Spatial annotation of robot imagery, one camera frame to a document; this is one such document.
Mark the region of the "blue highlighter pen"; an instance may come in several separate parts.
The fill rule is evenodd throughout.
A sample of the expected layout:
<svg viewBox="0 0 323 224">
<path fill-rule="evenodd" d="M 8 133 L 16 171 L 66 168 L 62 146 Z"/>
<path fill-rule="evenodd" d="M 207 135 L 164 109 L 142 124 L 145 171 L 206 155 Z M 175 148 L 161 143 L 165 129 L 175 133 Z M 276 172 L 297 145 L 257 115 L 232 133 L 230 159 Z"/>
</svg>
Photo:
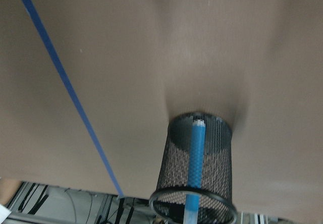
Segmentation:
<svg viewBox="0 0 323 224">
<path fill-rule="evenodd" d="M 197 119 L 193 121 L 187 185 L 197 189 L 201 187 L 205 131 L 204 120 Z M 197 223 L 199 199 L 198 194 L 186 195 L 183 223 Z"/>
</svg>

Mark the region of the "black mesh pen cup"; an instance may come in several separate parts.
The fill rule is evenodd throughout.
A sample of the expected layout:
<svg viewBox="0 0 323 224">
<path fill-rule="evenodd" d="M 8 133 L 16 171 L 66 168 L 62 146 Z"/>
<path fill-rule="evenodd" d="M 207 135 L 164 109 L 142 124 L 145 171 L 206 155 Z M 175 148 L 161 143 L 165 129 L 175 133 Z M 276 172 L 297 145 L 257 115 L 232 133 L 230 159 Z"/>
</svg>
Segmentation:
<svg viewBox="0 0 323 224">
<path fill-rule="evenodd" d="M 232 130 L 220 117 L 190 112 L 173 118 L 150 207 L 168 223 L 235 223 Z"/>
</svg>

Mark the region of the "blue tape line lengthwise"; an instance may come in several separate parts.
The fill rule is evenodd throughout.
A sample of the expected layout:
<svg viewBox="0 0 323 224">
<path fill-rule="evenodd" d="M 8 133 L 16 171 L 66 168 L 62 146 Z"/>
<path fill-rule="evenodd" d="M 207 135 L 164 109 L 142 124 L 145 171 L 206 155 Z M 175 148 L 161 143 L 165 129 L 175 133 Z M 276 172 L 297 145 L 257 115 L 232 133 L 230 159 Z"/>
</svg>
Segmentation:
<svg viewBox="0 0 323 224">
<path fill-rule="evenodd" d="M 91 124 L 79 98 L 78 98 L 78 95 L 77 95 L 65 69 L 64 69 L 64 66 L 57 54 L 57 51 L 51 41 L 51 38 L 48 35 L 48 32 L 47 32 L 32 0 L 21 0 L 21 1 L 22 1 L 26 11 L 28 12 L 28 14 L 34 24 L 43 44 L 48 52 L 48 55 L 49 55 L 65 89 L 67 90 L 67 92 L 69 94 L 71 101 L 73 102 L 73 104 L 74 104 L 74 106 L 75 106 L 75 108 L 76 108 L 92 142 L 93 142 L 94 147 L 96 148 L 96 150 L 100 156 L 100 159 L 101 159 L 101 161 L 102 161 L 102 163 L 103 163 L 103 165 L 110 177 L 110 180 L 111 180 L 113 186 L 115 187 L 115 189 L 117 191 L 117 194 L 120 197 L 124 197 L 124 193 L 122 191 L 122 188 L 121 188 L 121 186 L 114 174 L 114 171 L 113 171 L 113 169 L 109 163 L 109 160 L 103 150 L 103 147 L 102 147 L 102 145 L 101 145 L 101 143 L 94 131 L 94 128 L 93 128 L 93 126 L 92 126 L 92 124 Z"/>
</svg>

